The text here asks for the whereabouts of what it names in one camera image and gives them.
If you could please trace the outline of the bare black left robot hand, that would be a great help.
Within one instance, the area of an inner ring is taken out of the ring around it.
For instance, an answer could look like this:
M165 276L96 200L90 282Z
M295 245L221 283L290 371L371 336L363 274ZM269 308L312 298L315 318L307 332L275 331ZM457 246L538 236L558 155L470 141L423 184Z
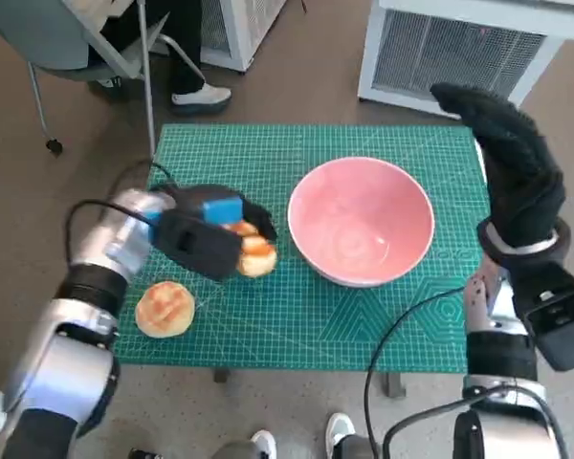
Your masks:
M216 184L177 186L168 183L156 186L155 190L170 196L176 208L186 215L216 226L245 221L266 239L276 241L271 213L240 191Z

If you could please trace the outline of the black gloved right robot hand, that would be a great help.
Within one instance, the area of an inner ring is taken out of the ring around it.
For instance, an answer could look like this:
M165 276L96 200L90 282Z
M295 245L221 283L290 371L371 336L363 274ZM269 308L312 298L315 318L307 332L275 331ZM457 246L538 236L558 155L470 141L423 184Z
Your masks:
M512 102L482 89L442 82L430 92L442 110L472 130L481 148L491 223L501 240L519 248L548 239L565 187L536 123Z

